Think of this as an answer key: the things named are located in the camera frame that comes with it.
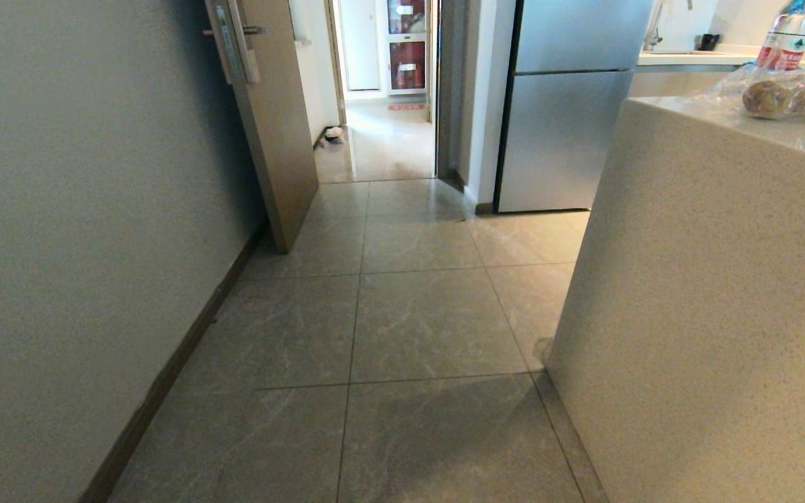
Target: bottle label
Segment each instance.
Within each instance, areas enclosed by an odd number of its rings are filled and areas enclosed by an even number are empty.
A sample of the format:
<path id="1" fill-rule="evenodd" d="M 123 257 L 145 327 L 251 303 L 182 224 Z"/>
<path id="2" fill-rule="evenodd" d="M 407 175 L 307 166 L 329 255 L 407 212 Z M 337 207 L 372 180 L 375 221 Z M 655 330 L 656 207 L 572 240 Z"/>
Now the bottle label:
<path id="1" fill-rule="evenodd" d="M 805 52 L 805 35 L 769 33 L 760 49 L 757 66 L 774 70 L 796 70 Z"/>

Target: door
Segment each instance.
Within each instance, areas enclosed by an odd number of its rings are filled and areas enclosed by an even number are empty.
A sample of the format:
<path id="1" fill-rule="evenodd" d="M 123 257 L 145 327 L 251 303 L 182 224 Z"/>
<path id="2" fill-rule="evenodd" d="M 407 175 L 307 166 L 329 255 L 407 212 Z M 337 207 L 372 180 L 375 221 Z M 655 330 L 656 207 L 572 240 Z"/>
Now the door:
<path id="1" fill-rule="evenodd" d="M 630 71 L 514 78 L 498 210 L 592 207 Z"/>
<path id="2" fill-rule="evenodd" d="M 381 89 L 375 0 L 339 0 L 347 90 Z"/>
<path id="3" fill-rule="evenodd" d="M 618 70 L 639 61 L 653 0 L 521 0 L 517 73 Z"/>
<path id="4" fill-rule="evenodd" d="M 389 94 L 427 91 L 428 0 L 386 0 Z"/>
<path id="5" fill-rule="evenodd" d="M 279 252 L 319 190 L 288 3 L 205 0 Z"/>

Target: door mat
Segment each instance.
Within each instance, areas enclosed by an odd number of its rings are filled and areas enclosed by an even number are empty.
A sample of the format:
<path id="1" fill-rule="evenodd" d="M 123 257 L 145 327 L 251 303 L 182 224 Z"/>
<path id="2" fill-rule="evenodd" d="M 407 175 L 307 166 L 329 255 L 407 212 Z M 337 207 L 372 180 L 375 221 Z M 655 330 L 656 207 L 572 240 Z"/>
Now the door mat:
<path id="1" fill-rule="evenodd" d="M 407 103 L 405 105 L 390 105 L 389 108 L 394 112 L 399 110 L 424 110 L 424 104 Z"/>

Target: door frame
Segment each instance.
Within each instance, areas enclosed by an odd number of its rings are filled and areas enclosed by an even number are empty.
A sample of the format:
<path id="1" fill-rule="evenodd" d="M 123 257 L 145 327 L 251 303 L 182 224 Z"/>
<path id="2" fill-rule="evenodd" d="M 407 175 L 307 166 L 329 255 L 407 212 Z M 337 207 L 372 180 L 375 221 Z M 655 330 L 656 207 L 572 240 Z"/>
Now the door frame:
<path id="1" fill-rule="evenodd" d="M 460 182 L 458 163 L 460 152 L 461 105 L 464 95 L 464 59 L 467 44 L 466 23 L 468 2 L 450 0 L 431 0 L 437 2 L 437 29 L 431 33 L 433 47 L 437 51 L 437 68 L 428 68 L 426 96 L 433 101 L 434 121 L 434 174 L 437 178 Z M 338 112 L 341 123 L 346 124 L 346 102 L 344 98 L 344 78 L 342 77 L 341 54 L 338 45 L 340 37 L 336 23 L 335 4 L 325 0 L 326 20 L 331 39 L 331 66 L 335 75 L 335 89 L 338 93 Z M 430 84 L 437 80 L 435 96 L 430 92 Z"/>

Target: refrigerator door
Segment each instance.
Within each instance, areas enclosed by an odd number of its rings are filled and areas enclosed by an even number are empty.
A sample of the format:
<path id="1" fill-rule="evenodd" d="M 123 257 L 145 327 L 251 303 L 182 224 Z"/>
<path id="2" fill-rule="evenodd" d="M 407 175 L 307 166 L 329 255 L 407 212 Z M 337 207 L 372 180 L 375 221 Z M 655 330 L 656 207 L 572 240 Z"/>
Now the refrigerator door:
<path id="1" fill-rule="evenodd" d="M 499 211 L 591 207 L 632 71 L 514 78 Z"/>
<path id="2" fill-rule="evenodd" d="M 515 73 L 634 68 L 653 0 L 522 0 Z"/>

